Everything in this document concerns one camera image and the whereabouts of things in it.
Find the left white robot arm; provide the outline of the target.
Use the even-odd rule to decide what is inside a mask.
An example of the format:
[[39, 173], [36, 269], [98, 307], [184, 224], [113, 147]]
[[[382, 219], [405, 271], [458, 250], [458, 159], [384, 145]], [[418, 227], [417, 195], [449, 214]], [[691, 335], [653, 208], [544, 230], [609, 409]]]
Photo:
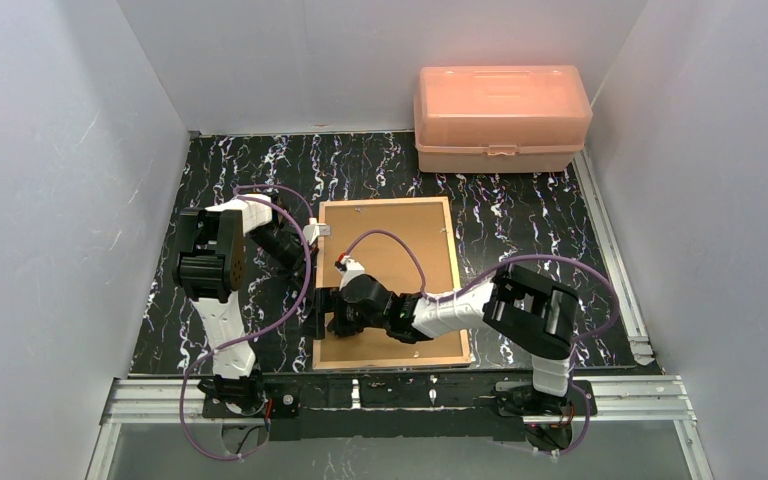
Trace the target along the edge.
[[311, 289], [315, 243], [323, 230], [315, 214], [304, 224], [277, 195], [254, 191], [204, 209], [184, 210], [178, 220], [173, 280], [198, 313], [212, 353], [212, 377], [199, 388], [242, 413], [268, 401], [262, 372], [239, 302], [252, 240], [281, 268], [301, 298]]

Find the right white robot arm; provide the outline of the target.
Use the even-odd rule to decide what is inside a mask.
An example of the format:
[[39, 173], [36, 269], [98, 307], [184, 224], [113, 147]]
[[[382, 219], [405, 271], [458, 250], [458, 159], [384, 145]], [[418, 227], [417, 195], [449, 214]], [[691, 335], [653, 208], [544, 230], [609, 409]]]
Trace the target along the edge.
[[426, 298], [396, 293], [361, 267], [344, 267], [337, 287], [318, 288], [313, 307], [320, 335], [350, 337], [368, 328], [399, 342], [431, 341], [454, 331], [486, 326], [527, 351], [531, 382], [496, 392], [508, 415], [565, 414], [568, 398], [577, 292], [518, 265], [493, 271], [462, 291]]

